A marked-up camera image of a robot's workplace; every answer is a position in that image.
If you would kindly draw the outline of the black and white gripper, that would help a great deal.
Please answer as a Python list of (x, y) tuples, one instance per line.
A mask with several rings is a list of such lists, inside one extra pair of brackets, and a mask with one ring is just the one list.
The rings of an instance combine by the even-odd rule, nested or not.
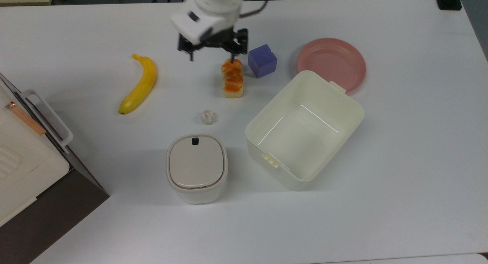
[(197, 8), (184, 8), (171, 16), (171, 22), (178, 31), (179, 51), (189, 54), (194, 61), (194, 52), (202, 48), (222, 48), (230, 53), (230, 64), (235, 56), (248, 53), (249, 32), (247, 29), (234, 31), (238, 14), (213, 16)]

